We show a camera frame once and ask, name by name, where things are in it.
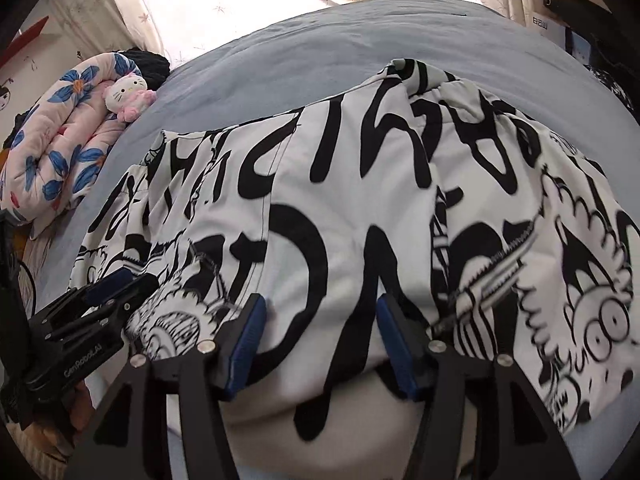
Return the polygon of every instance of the metal bolt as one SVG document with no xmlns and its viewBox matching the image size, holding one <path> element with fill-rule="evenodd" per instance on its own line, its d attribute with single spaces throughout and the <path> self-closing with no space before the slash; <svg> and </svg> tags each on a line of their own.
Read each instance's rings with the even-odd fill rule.
<svg viewBox="0 0 640 480">
<path fill-rule="evenodd" d="M 441 354 L 446 349 L 447 349 L 447 345 L 444 341 L 439 341 L 438 339 L 429 341 L 429 350 L 431 350 L 432 352 L 436 352 L 436 354 Z"/>
<path fill-rule="evenodd" d="M 498 357 L 496 358 L 496 361 L 498 362 L 498 364 L 500 366 L 509 367 L 509 366 L 513 365 L 513 357 L 511 357 L 510 355 L 507 355 L 507 354 L 498 355 Z"/>
<path fill-rule="evenodd" d="M 146 357 L 142 354 L 135 354 L 131 359 L 129 359 L 129 363 L 134 368 L 140 368 L 144 363 L 146 363 Z"/>
<path fill-rule="evenodd" d="M 216 343 L 211 339 L 205 339 L 198 343 L 198 352 L 201 354 L 208 354 L 216 349 Z"/>
</svg>

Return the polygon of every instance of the bed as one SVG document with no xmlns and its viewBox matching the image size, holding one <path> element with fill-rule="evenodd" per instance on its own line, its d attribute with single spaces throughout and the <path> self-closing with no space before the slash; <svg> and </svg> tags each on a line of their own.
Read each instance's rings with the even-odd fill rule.
<svg viewBox="0 0 640 480">
<path fill-rule="evenodd" d="M 560 48 L 493 11 L 457 0 L 371 0 L 305 14 L 221 46 L 173 72 L 158 100 L 116 143 L 92 192 L 60 219 L 37 282 L 38 307 L 65 291 L 90 223 L 161 128 L 212 130 L 344 91 L 391 59 L 412 57 L 468 78 L 597 160 L 640 219 L 640 131 L 618 99 Z M 90 379 L 95 399 L 104 390 Z M 603 478 L 640 422 L 640 383 L 566 436 L 584 480 Z M 186 478 L 170 436 L 174 478 Z M 242 478 L 267 479 L 242 470 Z"/>
</svg>

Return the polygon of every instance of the wall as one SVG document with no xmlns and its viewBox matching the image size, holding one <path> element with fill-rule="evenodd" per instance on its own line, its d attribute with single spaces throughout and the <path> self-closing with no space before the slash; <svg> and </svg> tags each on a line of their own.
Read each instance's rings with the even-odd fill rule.
<svg viewBox="0 0 640 480">
<path fill-rule="evenodd" d="M 48 14 L 45 0 L 40 0 L 22 30 Z M 63 73 L 79 62 L 78 48 L 62 34 L 55 20 L 49 19 L 39 37 L 0 67 L 0 85 L 10 92 L 8 101 L 0 101 L 0 107 L 4 105 L 0 110 L 0 146 L 11 133 L 16 114 L 29 110 Z"/>
</svg>

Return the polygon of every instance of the stuffed animal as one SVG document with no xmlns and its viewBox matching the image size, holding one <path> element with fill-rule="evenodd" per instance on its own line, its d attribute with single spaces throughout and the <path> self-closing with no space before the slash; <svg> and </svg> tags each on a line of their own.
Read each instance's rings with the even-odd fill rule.
<svg viewBox="0 0 640 480">
<path fill-rule="evenodd" d="M 146 89 L 146 82 L 139 75 L 127 74 L 104 89 L 107 110 L 118 114 L 122 123 L 132 123 L 156 101 L 156 93 Z"/>
</svg>

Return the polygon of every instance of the red object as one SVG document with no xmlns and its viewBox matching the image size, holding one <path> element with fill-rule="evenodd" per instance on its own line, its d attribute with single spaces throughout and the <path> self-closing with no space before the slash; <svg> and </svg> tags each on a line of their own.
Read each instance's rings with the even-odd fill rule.
<svg viewBox="0 0 640 480">
<path fill-rule="evenodd" d="M 0 68 L 2 68 L 13 56 L 18 54 L 18 52 L 40 35 L 44 28 L 44 24 L 47 23 L 48 19 L 49 17 L 45 16 L 38 22 L 34 23 L 9 44 L 6 50 L 0 54 Z"/>
</svg>

